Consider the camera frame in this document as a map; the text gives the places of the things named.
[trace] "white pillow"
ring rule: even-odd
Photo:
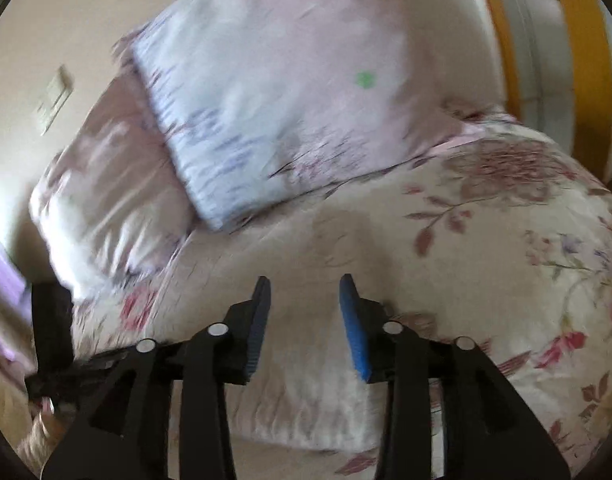
[[[163,137],[131,92],[133,77],[111,83],[30,199],[55,274],[75,300],[163,269],[193,222]]]
[[[125,43],[214,229],[461,129],[387,0],[177,0]]]

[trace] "green dot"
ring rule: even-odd
[[[372,72],[360,72],[355,77],[355,82],[368,90],[375,86],[375,74]]]

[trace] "wall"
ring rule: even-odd
[[[174,0],[12,0],[0,19],[0,240],[22,273],[51,277],[28,215],[46,165],[74,137],[113,76],[110,50],[121,35]],[[497,40],[486,0],[402,0],[411,25],[428,31],[447,93],[504,100]],[[32,119],[38,95],[64,64],[74,93],[45,136]]]
[[[12,0],[0,19],[0,240],[30,280],[51,277],[30,222],[30,192],[53,156],[75,135],[114,73],[119,37],[173,0]],[[40,137],[32,110],[65,64],[74,92]]]

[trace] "light switch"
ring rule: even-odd
[[[35,122],[43,135],[51,127],[66,99],[72,93],[72,81],[66,68],[59,67],[57,74],[51,79],[39,99],[35,109]]]

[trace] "bed sheet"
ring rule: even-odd
[[[77,356],[187,339],[265,274],[259,369],[227,388],[240,478],[372,478],[385,392],[352,367],[337,304],[351,272],[422,336],[475,339],[578,472],[612,428],[612,195],[544,135],[486,122],[483,139],[312,192],[237,232],[195,230],[163,274],[75,306]]]

